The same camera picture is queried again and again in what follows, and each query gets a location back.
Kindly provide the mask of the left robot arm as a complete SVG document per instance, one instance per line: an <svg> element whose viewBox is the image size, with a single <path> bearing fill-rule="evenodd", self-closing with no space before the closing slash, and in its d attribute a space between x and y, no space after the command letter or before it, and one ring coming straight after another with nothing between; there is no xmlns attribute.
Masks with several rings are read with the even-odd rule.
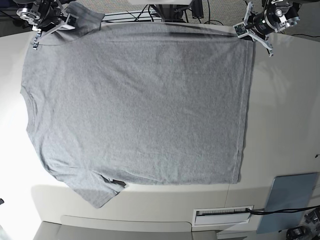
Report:
<svg viewBox="0 0 320 240"><path fill-rule="evenodd" d="M242 22L233 26L238 39L260 43L272 57L273 46L269 42L270 34L280 33L295 26L300 17L299 4L291 0L264 0L262 11L254 10L254 3L246 1L246 12Z"/></svg>

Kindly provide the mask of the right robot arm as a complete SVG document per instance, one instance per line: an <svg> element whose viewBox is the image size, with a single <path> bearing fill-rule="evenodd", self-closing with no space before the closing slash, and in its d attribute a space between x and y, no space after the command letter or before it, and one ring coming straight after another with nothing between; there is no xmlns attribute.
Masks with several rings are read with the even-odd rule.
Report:
<svg viewBox="0 0 320 240"><path fill-rule="evenodd" d="M42 39L59 30L73 30L78 17L63 7L69 0L16 0L16 14L36 32L33 49Z"/></svg>

